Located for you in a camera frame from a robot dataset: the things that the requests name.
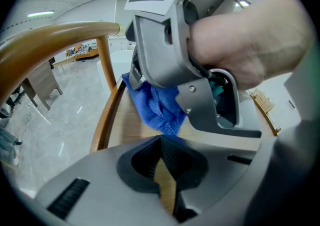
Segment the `ceiling light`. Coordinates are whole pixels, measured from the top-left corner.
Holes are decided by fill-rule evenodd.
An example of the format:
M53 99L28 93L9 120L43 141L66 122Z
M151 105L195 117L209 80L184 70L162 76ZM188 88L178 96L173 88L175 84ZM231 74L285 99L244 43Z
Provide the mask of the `ceiling light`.
M240 3L242 4L242 6L249 6L249 4L247 4L246 2L240 1Z
M41 15L47 15L47 14L53 14L53 13L55 13L55 11L31 13L28 15L28 18L35 17L35 16L41 16Z

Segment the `table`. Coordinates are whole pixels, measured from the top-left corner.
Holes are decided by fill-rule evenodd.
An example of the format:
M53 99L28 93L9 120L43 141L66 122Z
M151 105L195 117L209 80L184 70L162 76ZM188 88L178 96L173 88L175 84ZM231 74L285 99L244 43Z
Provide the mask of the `table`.
M63 69L63 71L65 71L65 70L64 70L64 67L63 67L62 65L69 64L70 61L74 61L74 62L76 61L76 58L75 58L74 55L69 56L69 57L66 57L66 58L63 59L63 60L56 61L56 62L52 63L52 65L53 65L53 67L54 67L54 70L56 70L56 67L61 66L62 69Z
M38 66L27 78L21 83L25 93L30 98L34 106L38 106L34 101L34 97L37 94L44 106L50 110L50 106L46 102L46 97L54 90L57 89L60 95L62 91L52 73L50 64L48 61Z

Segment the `human hand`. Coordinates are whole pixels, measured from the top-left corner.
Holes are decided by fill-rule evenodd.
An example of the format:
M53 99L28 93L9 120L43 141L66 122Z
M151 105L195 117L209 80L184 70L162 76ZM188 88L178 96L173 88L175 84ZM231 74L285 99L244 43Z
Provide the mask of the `human hand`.
M206 68L233 74L241 90L293 70L314 40L299 0L263 0L190 27L189 52Z

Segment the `wooden armrest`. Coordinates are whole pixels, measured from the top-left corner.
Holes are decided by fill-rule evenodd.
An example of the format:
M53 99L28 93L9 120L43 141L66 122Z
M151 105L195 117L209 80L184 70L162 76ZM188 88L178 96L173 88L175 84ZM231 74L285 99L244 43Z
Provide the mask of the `wooden armrest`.
M90 153L108 147L109 136L114 123L115 114L125 87L126 85L124 81L121 81L119 86L116 85L113 88L96 126L90 147Z

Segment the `robotic arm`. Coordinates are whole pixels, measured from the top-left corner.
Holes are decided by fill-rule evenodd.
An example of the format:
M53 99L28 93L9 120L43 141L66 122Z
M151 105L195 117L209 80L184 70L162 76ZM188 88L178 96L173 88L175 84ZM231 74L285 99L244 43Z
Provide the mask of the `robotic arm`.
M129 80L134 90L143 81L177 86L176 101L198 130L260 138L255 105L232 74L206 70L187 50L190 24L234 7L234 0L128 0L125 8L136 10L126 32L136 42Z

